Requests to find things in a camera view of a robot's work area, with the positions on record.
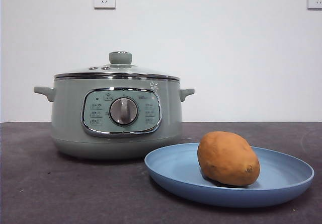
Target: glass lid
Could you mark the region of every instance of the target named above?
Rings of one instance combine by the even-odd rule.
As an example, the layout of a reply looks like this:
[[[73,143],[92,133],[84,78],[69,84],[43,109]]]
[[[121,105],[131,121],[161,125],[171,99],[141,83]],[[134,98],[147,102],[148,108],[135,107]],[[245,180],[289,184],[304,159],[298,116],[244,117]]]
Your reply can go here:
[[[63,74],[57,74],[55,79],[81,79],[95,77],[139,77],[139,78],[157,78],[179,81],[178,77],[169,76],[159,71],[132,65],[132,54],[125,51],[115,51],[109,53],[110,64],[102,66],[91,66],[79,70],[70,71]]]

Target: white wall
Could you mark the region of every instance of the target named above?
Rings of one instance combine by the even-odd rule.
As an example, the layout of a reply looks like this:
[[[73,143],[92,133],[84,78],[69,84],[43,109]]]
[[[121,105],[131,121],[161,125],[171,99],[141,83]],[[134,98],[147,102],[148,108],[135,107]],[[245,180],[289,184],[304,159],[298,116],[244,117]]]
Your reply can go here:
[[[50,121],[34,86],[113,50],[196,89],[184,121],[322,121],[322,11],[306,0],[2,0],[1,121]]]

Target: dark table surface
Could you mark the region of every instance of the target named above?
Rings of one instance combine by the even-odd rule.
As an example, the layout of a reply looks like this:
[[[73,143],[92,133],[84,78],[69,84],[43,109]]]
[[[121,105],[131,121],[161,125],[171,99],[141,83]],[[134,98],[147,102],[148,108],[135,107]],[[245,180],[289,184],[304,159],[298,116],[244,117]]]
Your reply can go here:
[[[48,122],[2,123],[1,223],[322,223],[322,123],[185,122],[183,130],[181,143],[231,131],[296,156],[314,168],[313,183],[277,206],[210,206],[163,190],[143,158],[80,160],[55,149]]]

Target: plastic plate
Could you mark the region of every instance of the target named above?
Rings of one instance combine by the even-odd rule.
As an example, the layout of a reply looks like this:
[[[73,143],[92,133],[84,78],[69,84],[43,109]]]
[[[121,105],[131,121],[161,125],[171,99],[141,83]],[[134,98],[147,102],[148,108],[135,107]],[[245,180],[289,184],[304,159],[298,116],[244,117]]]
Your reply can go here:
[[[312,183],[313,168],[280,152],[252,147],[261,171],[255,183],[243,187],[216,183],[201,173],[199,143],[158,148],[144,159],[151,177],[164,189],[200,203],[225,207],[263,207],[292,200]]]

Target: chrome trim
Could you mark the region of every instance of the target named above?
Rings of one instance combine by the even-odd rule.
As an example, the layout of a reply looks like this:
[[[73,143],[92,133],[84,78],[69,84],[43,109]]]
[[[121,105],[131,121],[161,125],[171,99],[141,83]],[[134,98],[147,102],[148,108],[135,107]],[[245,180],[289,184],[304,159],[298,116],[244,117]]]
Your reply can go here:
[[[126,73],[126,72],[79,72],[79,73],[64,73],[56,74],[55,79],[65,78],[65,77],[145,77],[145,78],[155,78],[155,79],[169,79],[179,81],[180,78],[173,76],[166,76],[163,74],[144,74],[144,73]]]
[[[151,93],[153,93],[156,96],[157,104],[158,104],[159,112],[160,112],[160,117],[159,117],[159,120],[158,120],[158,122],[156,123],[156,125],[154,127],[149,128],[149,129],[144,130],[144,131],[133,131],[133,132],[103,132],[103,131],[94,130],[94,129],[92,129],[89,126],[86,125],[85,120],[84,120],[84,111],[85,111],[86,99],[87,99],[87,96],[90,93],[96,92],[96,91],[128,91],[129,89],[132,89],[132,91],[151,92]],[[161,120],[162,120],[162,110],[161,110],[161,105],[160,105],[160,98],[157,95],[157,93],[155,91],[153,91],[153,90],[150,90],[150,89],[139,89],[139,88],[133,88],[133,87],[130,87],[130,88],[127,88],[127,87],[108,87],[108,88],[93,89],[93,90],[90,90],[90,91],[88,91],[86,93],[86,95],[84,97],[84,100],[83,100],[82,114],[81,114],[80,117],[81,117],[80,118],[80,121],[82,122],[82,127],[83,127],[84,131],[87,134],[89,134],[89,135],[92,135],[92,136],[95,136],[95,137],[130,137],[130,136],[136,136],[136,135],[139,135],[139,134],[146,134],[146,133],[155,132],[159,128],[160,123],[161,123]]]
[[[165,81],[165,82],[175,82],[179,83],[179,80],[173,79],[161,79],[161,78],[149,78],[149,77],[122,77],[122,76],[109,76],[109,77],[64,77],[64,78],[56,78],[54,81],[63,81],[63,80],[77,80],[77,79],[108,79],[108,80],[150,80],[150,81]]]
[[[124,54],[129,54],[129,52],[126,52],[126,51],[122,51],[122,50],[118,50],[118,51],[114,51],[114,52],[111,52],[111,53],[124,53]]]

